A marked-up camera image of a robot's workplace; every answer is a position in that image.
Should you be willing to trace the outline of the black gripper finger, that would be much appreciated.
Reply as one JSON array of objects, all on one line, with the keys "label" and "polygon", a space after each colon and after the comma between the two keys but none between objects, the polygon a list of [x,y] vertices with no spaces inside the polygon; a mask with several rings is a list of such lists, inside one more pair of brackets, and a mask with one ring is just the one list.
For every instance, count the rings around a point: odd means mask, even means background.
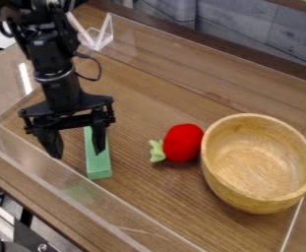
[{"label": "black gripper finger", "polygon": [[103,124],[92,126],[92,145],[98,155],[106,149],[107,127]]},{"label": "black gripper finger", "polygon": [[62,159],[63,156],[63,140],[56,130],[38,128],[35,131],[39,143],[52,158]]}]

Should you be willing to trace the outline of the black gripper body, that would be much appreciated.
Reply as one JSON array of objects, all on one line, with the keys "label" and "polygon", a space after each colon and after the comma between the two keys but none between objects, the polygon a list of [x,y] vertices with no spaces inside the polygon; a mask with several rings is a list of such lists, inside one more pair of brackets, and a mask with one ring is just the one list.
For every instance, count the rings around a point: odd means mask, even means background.
[{"label": "black gripper body", "polygon": [[19,111],[28,134],[34,134],[36,129],[63,130],[98,125],[108,127],[115,123],[114,98],[87,94],[75,73],[39,79],[39,83],[46,100]]}]

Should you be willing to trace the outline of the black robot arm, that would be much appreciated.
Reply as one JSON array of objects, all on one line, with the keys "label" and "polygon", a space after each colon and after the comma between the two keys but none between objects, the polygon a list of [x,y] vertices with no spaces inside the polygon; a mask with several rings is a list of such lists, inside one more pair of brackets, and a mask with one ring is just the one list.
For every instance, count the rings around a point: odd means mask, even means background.
[{"label": "black robot arm", "polygon": [[23,108],[26,132],[35,135],[52,158],[63,156],[64,129],[90,127],[96,153],[107,146],[107,128],[115,123],[114,98],[88,94],[72,59],[88,58],[78,51],[78,31],[67,14],[88,0],[0,0],[0,32],[12,37],[35,69],[44,101]]}]

